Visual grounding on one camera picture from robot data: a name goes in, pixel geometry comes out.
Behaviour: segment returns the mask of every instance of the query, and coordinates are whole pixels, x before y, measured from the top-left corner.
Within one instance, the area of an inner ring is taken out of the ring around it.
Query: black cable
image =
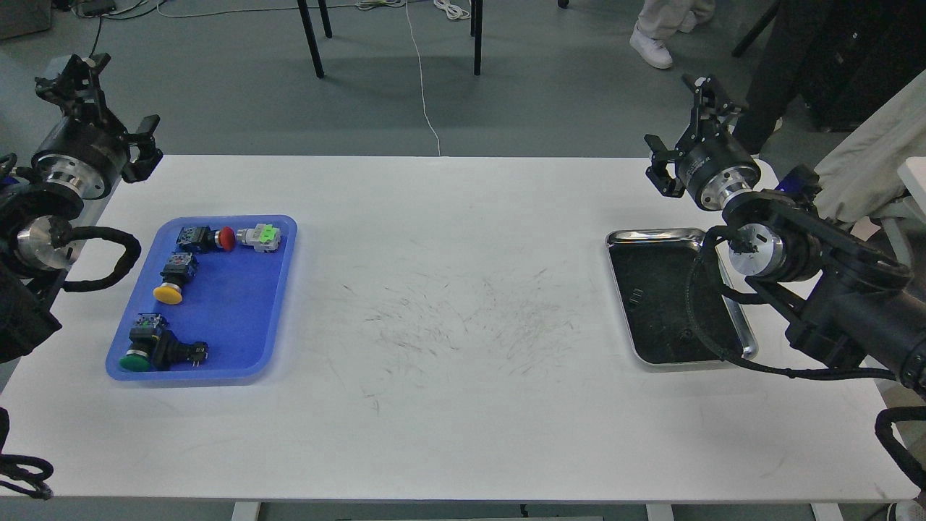
[[[100,32],[103,30],[103,17],[100,18],[100,24],[96,26],[96,38],[94,38],[94,48],[90,49],[90,54],[87,56],[93,56],[96,52],[96,44],[100,41]]]
[[[751,371],[759,371],[760,373],[767,373],[770,375],[782,375],[789,378],[803,378],[806,380],[822,381],[850,380],[856,378],[882,378],[885,380],[896,381],[897,377],[894,375],[894,373],[886,369],[782,369],[779,367],[764,365],[762,363],[752,362],[742,358],[742,355],[725,350],[717,342],[715,342],[714,339],[704,331],[704,329],[701,328],[701,324],[697,320],[697,317],[695,317],[695,301],[692,298],[692,287],[695,285],[695,272],[697,271],[698,267],[705,266],[704,257],[706,256],[705,251],[708,247],[709,245],[705,244],[701,248],[697,254],[697,257],[695,257],[694,262],[692,263],[691,270],[688,271],[688,277],[685,280],[685,311],[688,314],[688,322],[691,324],[694,335],[698,338],[698,340],[701,341],[702,344],[704,344],[708,350],[717,355],[718,358]]]
[[[894,463],[900,467],[910,481],[920,489],[926,488],[926,470],[904,444],[894,437],[893,426],[897,422],[926,421],[926,407],[893,407],[878,413],[874,422],[874,434]]]
[[[6,435],[8,433],[9,413],[6,409],[0,407],[0,452],[3,451],[3,446],[6,444]],[[38,472],[32,472],[24,467],[32,467]],[[0,476],[9,477],[13,481],[22,481],[29,485],[31,489],[14,485],[8,481],[0,481],[0,487],[26,494],[31,498],[47,500],[52,497],[52,490],[45,484],[45,480],[51,477],[54,472],[55,468],[52,464],[42,458],[0,453]]]
[[[125,275],[129,274],[131,268],[142,256],[142,245],[139,244],[132,234],[127,234],[114,228],[105,228],[102,226],[80,226],[70,232],[61,234],[53,238],[52,246],[61,248],[70,241],[86,239],[103,239],[114,242],[125,247],[125,253],[116,261],[116,266],[112,273],[98,280],[81,280],[77,282],[67,281],[61,286],[61,289],[69,293],[86,293],[88,291],[99,291],[113,286],[122,280]]]

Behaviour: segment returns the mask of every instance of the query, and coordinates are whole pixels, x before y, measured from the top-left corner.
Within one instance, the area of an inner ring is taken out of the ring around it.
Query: green push button
[[[126,371],[144,373],[151,369],[151,363],[142,355],[127,354],[119,359],[119,366]]]

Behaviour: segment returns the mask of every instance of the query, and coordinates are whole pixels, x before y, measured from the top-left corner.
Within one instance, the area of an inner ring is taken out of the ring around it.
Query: yellow push button
[[[155,299],[165,304],[180,304],[183,301],[183,295],[174,285],[162,284],[155,288]]]

